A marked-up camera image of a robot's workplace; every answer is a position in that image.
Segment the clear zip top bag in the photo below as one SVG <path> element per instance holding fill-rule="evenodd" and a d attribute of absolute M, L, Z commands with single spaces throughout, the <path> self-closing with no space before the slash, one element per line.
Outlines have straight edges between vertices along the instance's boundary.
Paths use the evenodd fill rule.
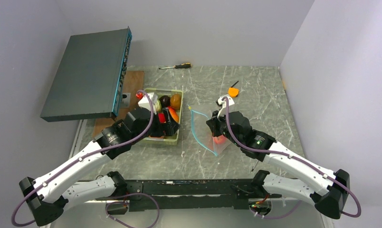
<path fill-rule="evenodd" d="M 215 156 L 220 155 L 230 145 L 230 140 L 227 140 L 224 144 L 215 145 L 211 131 L 206 125 L 206 121 L 212 117 L 212 113 L 217 111 L 217 106 L 213 104 L 193 104 L 188 106 L 188 109 L 191 112 L 191 131 L 194 139 Z"/>

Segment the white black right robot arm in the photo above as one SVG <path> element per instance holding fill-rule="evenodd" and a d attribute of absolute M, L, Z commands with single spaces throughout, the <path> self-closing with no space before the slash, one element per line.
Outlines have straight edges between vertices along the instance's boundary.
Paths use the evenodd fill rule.
<path fill-rule="evenodd" d="M 293 176 L 291 179 L 283 178 L 259 170 L 251 183 L 255 196 L 289 195 L 313 205 L 329 218 L 341 217 L 350 189 L 348 172 L 342 169 L 333 171 L 308 161 L 269 134 L 253 129 L 239 111 L 229 113 L 228 117 L 230 125 L 227 125 L 227 116 L 219 116 L 218 111 L 206 121 L 214 137 L 223 136 L 246 156 L 276 165 Z"/>

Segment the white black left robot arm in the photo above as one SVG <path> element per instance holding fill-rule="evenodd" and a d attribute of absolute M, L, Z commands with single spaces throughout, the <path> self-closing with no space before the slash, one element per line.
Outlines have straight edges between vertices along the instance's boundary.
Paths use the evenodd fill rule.
<path fill-rule="evenodd" d="M 167 108 L 155 114 L 138 107 L 101 131 L 87 146 L 53 171 L 36 179 L 25 177 L 19 182 L 34 220 L 39 227 L 52 223 L 65 211 L 97 198 L 121 199 L 128 192 L 127 183 L 117 171 L 93 181 L 76 182 L 91 170 L 101 166 L 145 137 L 163 137 L 175 133 L 179 124 Z"/>

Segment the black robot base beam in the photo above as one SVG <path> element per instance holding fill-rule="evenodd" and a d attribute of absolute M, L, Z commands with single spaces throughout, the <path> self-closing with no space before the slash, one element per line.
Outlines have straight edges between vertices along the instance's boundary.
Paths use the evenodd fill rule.
<path fill-rule="evenodd" d="M 280 198 L 252 179 L 127 180 L 126 190 L 99 200 L 125 200 L 130 212 L 149 209 L 249 209 L 255 201 Z"/>

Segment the red tomato toy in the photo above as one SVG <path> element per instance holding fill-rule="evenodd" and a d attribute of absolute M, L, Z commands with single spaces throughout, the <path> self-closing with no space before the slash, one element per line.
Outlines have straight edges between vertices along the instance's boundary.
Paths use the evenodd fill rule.
<path fill-rule="evenodd" d="M 224 144 L 224 143 L 226 143 L 227 140 L 228 140 L 224 135 L 213 136 L 212 139 L 213 139 L 213 143 L 214 143 L 215 145 L 221 145 L 221 144 Z"/>

